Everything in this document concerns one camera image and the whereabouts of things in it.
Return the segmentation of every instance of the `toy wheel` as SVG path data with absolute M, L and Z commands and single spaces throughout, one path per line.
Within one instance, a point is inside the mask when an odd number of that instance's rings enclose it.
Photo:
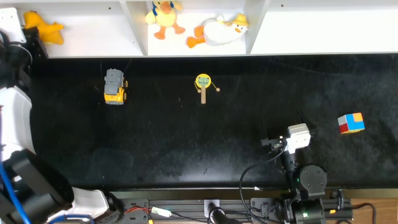
M 124 92 L 123 93 L 123 103 L 126 103 L 126 102 L 127 102 L 127 93 Z

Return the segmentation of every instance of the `wooden floor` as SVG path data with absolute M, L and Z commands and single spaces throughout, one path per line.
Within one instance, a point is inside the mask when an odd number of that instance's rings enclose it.
M 398 198 L 380 198 L 380 199 L 352 199 L 353 205 L 361 203 L 372 203 L 376 208 L 377 224 L 395 224 L 398 223 Z M 349 220 L 352 224 L 372 224 L 373 211 L 369 206 L 354 210 L 354 220 Z M 336 221 L 327 221 L 327 224 L 334 224 Z

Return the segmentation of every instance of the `yellow toy vehicle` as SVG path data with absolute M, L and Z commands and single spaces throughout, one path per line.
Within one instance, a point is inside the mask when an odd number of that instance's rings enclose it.
M 122 105 L 127 100 L 127 87 L 129 83 L 124 79 L 122 71 L 108 69 L 105 76 L 105 103 L 109 105 Z

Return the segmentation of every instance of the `orange beak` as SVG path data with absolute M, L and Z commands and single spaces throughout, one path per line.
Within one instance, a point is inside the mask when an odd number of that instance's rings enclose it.
M 166 14 L 169 14 L 172 11 L 172 7 L 171 7 L 171 5 L 170 5 L 170 3 L 168 1 L 163 2 L 160 5 L 160 9 Z

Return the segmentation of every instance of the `black tabletop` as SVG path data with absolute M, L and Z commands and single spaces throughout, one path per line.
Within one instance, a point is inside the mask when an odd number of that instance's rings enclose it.
M 126 105 L 104 102 L 109 68 L 125 72 Z M 78 187 L 237 187 L 270 157 L 260 119 L 285 131 L 298 108 L 318 129 L 299 153 L 324 167 L 328 187 L 398 187 L 397 72 L 397 55 L 48 60 L 32 69 L 32 138 Z M 207 89 L 205 105 L 200 73 L 221 88 Z M 340 134 L 338 117 L 355 112 L 366 129 Z M 279 160 L 244 185 L 287 186 Z

